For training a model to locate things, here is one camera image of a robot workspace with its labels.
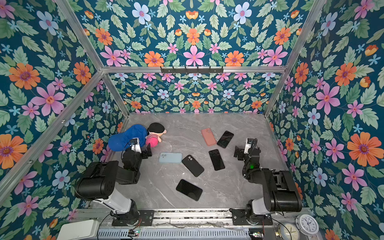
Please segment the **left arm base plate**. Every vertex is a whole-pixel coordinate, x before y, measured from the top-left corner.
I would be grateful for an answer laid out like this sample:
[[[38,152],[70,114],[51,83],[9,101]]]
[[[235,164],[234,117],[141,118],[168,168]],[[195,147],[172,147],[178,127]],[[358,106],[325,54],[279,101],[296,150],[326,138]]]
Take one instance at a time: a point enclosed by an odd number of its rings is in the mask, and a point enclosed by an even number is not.
[[[125,214],[112,214],[113,216],[113,227],[141,227],[151,226],[154,220],[154,210],[138,210],[132,213],[128,212]]]

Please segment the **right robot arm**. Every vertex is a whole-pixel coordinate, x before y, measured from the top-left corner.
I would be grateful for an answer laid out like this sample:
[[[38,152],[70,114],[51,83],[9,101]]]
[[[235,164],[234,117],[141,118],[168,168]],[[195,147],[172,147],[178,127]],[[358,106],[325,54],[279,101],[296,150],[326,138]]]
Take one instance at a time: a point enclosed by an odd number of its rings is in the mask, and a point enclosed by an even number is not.
[[[248,223],[258,224],[274,212],[284,214],[298,213],[302,210],[302,199],[292,174],[289,171],[261,167],[258,139],[247,138],[243,149],[236,147],[234,157],[244,162],[243,178],[262,187],[262,197],[250,200],[246,205],[245,218]]]

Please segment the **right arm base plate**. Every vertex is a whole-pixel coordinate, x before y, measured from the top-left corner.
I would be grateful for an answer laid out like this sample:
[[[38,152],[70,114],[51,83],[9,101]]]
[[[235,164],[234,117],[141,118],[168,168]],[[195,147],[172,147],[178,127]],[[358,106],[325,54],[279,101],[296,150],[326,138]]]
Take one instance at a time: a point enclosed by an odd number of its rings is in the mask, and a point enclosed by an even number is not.
[[[245,209],[230,209],[233,225],[235,226],[272,226],[270,216],[254,215]]]

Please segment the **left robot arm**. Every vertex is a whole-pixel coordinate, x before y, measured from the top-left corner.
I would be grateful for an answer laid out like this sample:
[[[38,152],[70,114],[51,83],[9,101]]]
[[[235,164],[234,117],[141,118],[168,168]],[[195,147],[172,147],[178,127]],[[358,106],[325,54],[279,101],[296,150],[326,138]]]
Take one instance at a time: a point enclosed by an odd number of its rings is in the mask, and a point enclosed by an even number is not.
[[[152,156],[150,146],[141,149],[139,139],[130,140],[122,152],[123,167],[118,161],[92,163],[82,173],[75,186],[77,198],[99,203],[110,209],[113,226],[137,226],[142,217],[134,200],[116,189],[119,185],[135,185],[139,182],[142,160]]]

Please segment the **pink phone case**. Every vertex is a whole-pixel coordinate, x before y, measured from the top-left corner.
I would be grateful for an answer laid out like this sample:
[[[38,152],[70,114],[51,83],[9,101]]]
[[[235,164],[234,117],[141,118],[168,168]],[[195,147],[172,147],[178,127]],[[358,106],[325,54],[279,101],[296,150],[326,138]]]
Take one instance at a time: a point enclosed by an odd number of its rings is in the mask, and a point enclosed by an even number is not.
[[[208,147],[214,146],[217,144],[215,136],[210,128],[201,130],[201,133]]]

